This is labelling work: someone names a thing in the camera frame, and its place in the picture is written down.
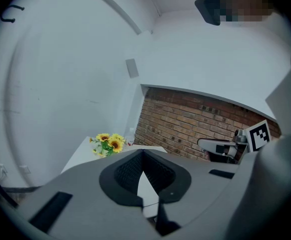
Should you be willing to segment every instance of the white table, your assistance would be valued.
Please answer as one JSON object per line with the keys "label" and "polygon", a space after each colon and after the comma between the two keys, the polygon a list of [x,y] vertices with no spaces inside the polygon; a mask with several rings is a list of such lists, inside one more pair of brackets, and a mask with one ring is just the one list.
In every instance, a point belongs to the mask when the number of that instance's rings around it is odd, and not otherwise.
{"label": "white table", "polygon": [[[91,162],[97,159],[101,159],[102,157],[92,152],[92,146],[89,143],[90,137],[86,137],[81,145],[77,148],[74,154],[71,156],[70,160],[66,163],[62,172],[66,170],[83,164],[87,162]],[[165,152],[165,149],[161,146],[142,146],[142,145],[132,145],[126,148],[126,151],[131,150],[139,150],[139,149],[148,149],[148,150],[158,150]],[[143,199],[143,215],[146,218],[151,218],[157,215],[158,213],[158,204],[159,197],[153,187],[151,186],[147,176],[143,172],[137,189],[137,195]]]}

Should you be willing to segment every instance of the black wall hook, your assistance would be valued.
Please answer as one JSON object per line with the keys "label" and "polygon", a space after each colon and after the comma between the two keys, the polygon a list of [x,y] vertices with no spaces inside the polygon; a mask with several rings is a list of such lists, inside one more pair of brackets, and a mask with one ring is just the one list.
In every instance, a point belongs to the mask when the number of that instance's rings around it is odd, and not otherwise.
{"label": "black wall hook", "polygon": [[[11,7],[20,9],[21,11],[23,11],[25,9],[24,7],[20,7],[20,6],[14,5],[14,4],[9,5],[6,9],[11,8]],[[3,18],[2,16],[1,16],[0,19],[3,22],[11,22],[11,23],[14,23],[16,21],[15,18]]]}

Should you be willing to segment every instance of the sunflower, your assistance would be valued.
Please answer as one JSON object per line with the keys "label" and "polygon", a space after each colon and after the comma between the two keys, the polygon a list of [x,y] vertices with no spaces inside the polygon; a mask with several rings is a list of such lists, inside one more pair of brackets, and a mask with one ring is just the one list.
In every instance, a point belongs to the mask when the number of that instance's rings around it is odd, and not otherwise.
{"label": "sunflower", "polygon": [[122,151],[124,143],[117,138],[110,138],[108,146],[113,147],[113,152],[119,153]]}
{"label": "sunflower", "polygon": [[98,134],[95,138],[97,140],[101,141],[101,142],[105,142],[105,141],[107,141],[110,138],[110,134],[108,134],[108,133],[101,133],[101,134]]}
{"label": "sunflower", "polygon": [[118,139],[118,140],[120,140],[122,142],[125,142],[125,138],[123,136],[117,134],[117,133],[112,134],[111,138]]}

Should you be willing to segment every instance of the brick wall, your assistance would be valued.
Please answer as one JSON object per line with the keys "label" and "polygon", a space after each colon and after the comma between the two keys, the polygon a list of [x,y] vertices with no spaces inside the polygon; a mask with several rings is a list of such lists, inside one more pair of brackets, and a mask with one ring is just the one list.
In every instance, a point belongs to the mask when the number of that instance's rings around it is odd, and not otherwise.
{"label": "brick wall", "polygon": [[[135,132],[135,143],[162,146],[168,153],[207,160],[199,138],[232,140],[237,129],[246,129],[266,118],[243,107],[215,98],[160,88],[146,94]],[[273,138],[278,125],[266,119]]]}

